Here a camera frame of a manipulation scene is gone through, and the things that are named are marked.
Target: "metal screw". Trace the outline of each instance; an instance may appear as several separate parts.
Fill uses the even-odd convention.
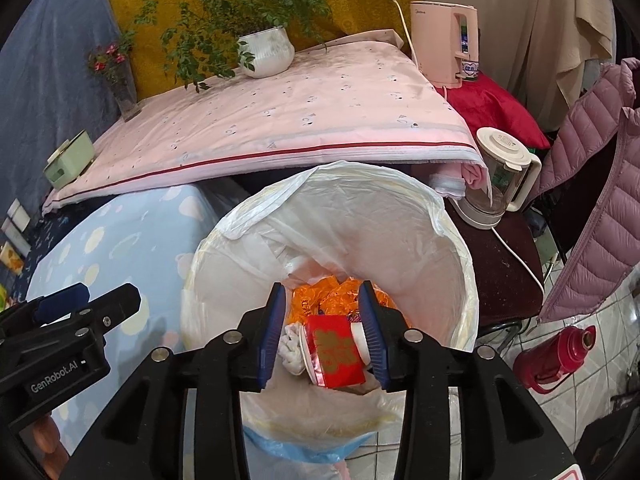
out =
[[[229,330],[229,332],[225,332],[225,335],[222,336],[222,339],[229,345],[235,345],[242,340],[242,334],[238,332],[238,330]]]
[[[482,359],[489,360],[489,359],[493,359],[495,356],[495,350],[491,348],[489,345],[479,346],[477,352]]]
[[[161,346],[160,348],[156,348],[153,352],[151,352],[151,358],[156,362],[160,363],[169,357],[169,351],[167,348]]]
[[[422,332],[416,330],[415,328],[412,328],[404,332],[404,338],[409,343],[419,343],[420,341],[422,341]]]

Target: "red thermos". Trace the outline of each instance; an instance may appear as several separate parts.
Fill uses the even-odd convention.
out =
[[[513,364],[513,373],[526,388],[532,388],[539,394],[548,394],[550,390],[540,384],[555,383],[567,374],[574,373],[584,363],[584,358],[596,343],[596,327],[588,326],[582,330],[568,326],[555,337],[538,346],[521,352]]]

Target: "white trash bag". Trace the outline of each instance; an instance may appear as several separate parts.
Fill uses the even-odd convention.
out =
[[[331,274],[372,280],[416,328],[472,351],[474,270],[442,198],[399,171],[343,161],[263,189],[200,243],[182,292],[185,344],[200,348],[236,328],[242,314],[264,306],[274,282],[293,290]],[[321,452],[397,424],[404,394],[319,388],[276,357],[266,389],[241,394],[241,407],[245,427],[260,437]]]

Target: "human hand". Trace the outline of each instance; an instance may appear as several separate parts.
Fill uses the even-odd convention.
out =
[[[34,422],[33,439],[44,453],[42,467],[45,473],[51,480],[58,480],[69,455],[60,443],[60,432],[50,413]]]

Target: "red cloth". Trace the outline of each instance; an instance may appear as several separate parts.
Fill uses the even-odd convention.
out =
[[[444,95],[442,88],[436,90]],[[511,134],[528,148],[551,147],[527,109],[483,73],[478,74],[476,81],[464,81],[460,88],[447,89],[447,101],[474,136],[478,128],[492,126]]]

